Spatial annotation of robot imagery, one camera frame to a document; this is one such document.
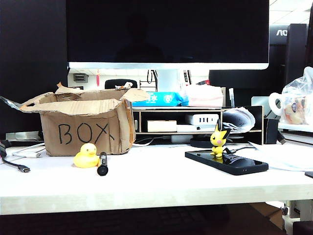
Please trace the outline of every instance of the paper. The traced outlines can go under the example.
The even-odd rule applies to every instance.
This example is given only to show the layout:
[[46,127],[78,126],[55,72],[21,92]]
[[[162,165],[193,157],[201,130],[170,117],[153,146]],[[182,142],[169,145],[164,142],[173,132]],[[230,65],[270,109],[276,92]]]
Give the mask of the paper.
[[268,163],[270,168],[290,171],[313,171],[313,147],[301,146],[299,148],[290,143],[285,143],[284,145],[251,144],[258,151],[250,154],[249,158]]
[[254,124],[254,116],[244,107],[233,108],[223,113],[223,128],[230,128],[230,133],[248,132]]

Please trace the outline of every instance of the yellow figurine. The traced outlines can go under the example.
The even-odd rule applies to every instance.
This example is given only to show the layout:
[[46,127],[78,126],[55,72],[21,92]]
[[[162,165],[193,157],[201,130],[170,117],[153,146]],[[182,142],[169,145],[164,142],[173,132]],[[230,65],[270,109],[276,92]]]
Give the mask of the yellow figurine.
[[92,143],[85,143],[80,152],[74,157],[74,164],[80,168],[89,168],[98,165],[99,156],[96,155],[97,147]]
[[226,138],[228,137],[231,129],[222,129],[220,120],[217,121],[215,126],[215,131],[211,135],[211,143],[214,145],[212,147],[211,155],[214,155],[217,159],[222,159],[223,151],[224,151],[224,144],[226,143]]

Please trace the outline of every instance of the desk leg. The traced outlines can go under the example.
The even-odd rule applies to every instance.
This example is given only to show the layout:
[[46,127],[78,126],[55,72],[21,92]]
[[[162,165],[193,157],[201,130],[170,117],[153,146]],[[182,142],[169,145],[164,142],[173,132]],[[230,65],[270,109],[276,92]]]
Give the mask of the desk leg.
[[290,218],[313,221],[313,200],[290,201]]

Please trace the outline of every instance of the open cardboard box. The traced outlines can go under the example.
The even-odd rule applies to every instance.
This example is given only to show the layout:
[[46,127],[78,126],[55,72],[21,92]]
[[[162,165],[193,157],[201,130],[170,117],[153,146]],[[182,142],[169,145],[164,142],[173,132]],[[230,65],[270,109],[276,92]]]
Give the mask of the open cardboard box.
[[39,113],[50,156],[74,156],[84,143],[94,143],[97,154],[126,153],[135,141],[131,102],[149,96],[140,89],[83,91],[58,85],[23,103],[25,113]]

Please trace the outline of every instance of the smartphone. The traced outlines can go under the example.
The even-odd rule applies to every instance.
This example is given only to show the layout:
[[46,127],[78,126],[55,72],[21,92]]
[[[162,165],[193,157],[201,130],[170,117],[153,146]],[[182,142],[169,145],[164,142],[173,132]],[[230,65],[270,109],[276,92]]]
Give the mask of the smartphone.
[[268,170],[268,164],[233,154],[223,153],[222,159],[211,155],[210,150],[185,152],[185,157],[222,170],[232,175],[245,175]]
[[309,177],[313,178],[313,171],[306,171],[304,174],[306,176],[309,176]]

